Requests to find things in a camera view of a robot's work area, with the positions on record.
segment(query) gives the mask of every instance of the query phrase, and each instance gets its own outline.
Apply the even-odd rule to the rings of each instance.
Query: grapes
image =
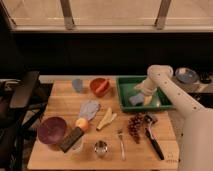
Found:
[[[133,140],[137,144],[140,143],[139,130],[142,126],[142,123],[143,123],[143,115],[141,113],[129,119],[128,131],[129,131],[129,134],[132,136]]]

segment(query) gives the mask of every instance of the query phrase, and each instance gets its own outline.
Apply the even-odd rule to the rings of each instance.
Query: carrot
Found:
[[[103,91],[103,90],[107,87],[108,83],[109,83],[109,79],[105,79],[105,80],[100,84],[100,86],[95,90],[95,93],[98,94],[98,93],[100,93],[101,91]]]

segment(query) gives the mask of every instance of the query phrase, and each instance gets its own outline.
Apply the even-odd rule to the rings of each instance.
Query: metal cup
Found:
[[[104,157],[107,153],[107,143],[104,141],[99,140],[95,143],[94,151],[98,157]]]

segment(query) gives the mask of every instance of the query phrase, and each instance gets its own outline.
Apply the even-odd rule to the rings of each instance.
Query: metal bowl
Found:
[[[184,84],[193,84],[199,79],[194,70],[185,67],[176,69],[175,76],[178,81]]]
[[[37,129],[38,139],[44,144],[57,144],[63,139],[66,129],[67,124],[63,118],[48,118]]]

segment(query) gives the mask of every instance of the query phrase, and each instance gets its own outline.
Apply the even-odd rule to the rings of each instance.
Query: orange bowl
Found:
[[[95,96],[103,97],[109,91],[109,88],[110,88],[109,81],[106,83],[103,90],[98,91],[98,92],[96,91],[104,83],[104,81],[106,81],[106,79],[96,78],[90,82],[90,89],[95,94]]]

